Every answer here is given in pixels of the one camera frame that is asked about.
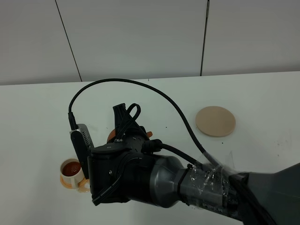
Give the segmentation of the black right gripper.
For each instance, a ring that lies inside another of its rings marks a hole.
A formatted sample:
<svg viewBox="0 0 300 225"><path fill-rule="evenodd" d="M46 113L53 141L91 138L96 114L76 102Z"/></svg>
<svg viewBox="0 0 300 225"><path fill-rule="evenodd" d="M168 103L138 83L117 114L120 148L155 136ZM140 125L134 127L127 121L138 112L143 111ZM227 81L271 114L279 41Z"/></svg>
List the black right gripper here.
<svg viewBox="0 0 300 225"><path fill-rule="evenodd" d="M119 128L123 128L127 122L127 110L125 103L113 107L114 124L116 135ZM161 149L156 144L157 140L150 140L147 137L146 131L143 126L139 126L134 122L123 134L121 140L117 140L117 136L113 142L106 143L105 145L94 147L90 153L92 155L115 155L123 152L133 153L154 153L159 152Z"/></svg>

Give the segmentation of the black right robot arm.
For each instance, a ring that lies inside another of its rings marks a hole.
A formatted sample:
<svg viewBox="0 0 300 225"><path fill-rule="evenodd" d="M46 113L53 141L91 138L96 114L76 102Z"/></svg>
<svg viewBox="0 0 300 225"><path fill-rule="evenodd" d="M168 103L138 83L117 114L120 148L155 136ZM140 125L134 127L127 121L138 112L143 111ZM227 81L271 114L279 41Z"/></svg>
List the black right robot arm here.
<svg viewBox="0 0 300 225"><path fill-rule="evenodd" d="M236 172L211 156L201 163L151 140L130 115L131 107L120 104L113 111L115 129L88 156L95 205L135 200L169 208L183 202L245 225L299 224L299 165L258 173Z"/></svg>

